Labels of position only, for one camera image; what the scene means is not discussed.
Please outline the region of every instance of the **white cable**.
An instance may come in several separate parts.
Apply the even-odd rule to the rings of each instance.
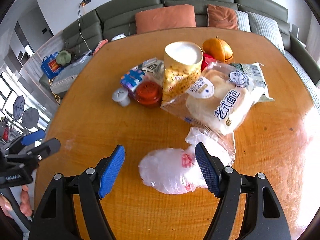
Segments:
[[[80,18],[79,18],[79,15],[78,15],[78,23],[79,23],[79,32],[80,32],[80,35],[81,35],[82,39],[84,40],[85,44],[87,45],[88,50],[90,50],[87,42],[85,41],[85,39],[83,38],[83,36],[82,36],[82,34],[81,34],[81,27],[80,27],[80,21],[79,21],[79,19],[80,19]]]

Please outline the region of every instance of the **human hand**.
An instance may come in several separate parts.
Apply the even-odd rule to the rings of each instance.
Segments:
[[[29,188],[27,185],[22,186],[22,190],[20,194],[20,199],[21,199],[20,210],[23,214],[25,214],[25,216],[30,217],[32,215],[32,208],[30,204],[28,190]],[[4,214],[7,217],[11,217],[9,212],[12,210],[12,206],[10,202],[1,194],[0,194],[0,206]]]

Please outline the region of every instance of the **curtain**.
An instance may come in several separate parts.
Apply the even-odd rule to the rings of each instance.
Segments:
[[[318,65],[320,65],[320,25],[313,13],[311,14],[311,24],[306,49]]]

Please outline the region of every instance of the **open umbrella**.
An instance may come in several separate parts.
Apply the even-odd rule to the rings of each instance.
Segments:
[[[13,103],[13,117],[15,118],[15,120],[19,120],[24,112],[24,98],[23,96],[18,96],[17,99],[15,100],[15,102]]]
[[[40,115],[38,109],[30,107],[24,111],[21,121],[24,127],[31,129],[38,124]]]

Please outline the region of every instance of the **barcode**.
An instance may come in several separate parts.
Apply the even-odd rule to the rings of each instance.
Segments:
[[[260,73],[260,71],[259,71],[259,69],[258,69],[257,66],[251,65],[250,67],[251,67],[252,74],[253,74],[255,77],[261,77],[261,73]]]

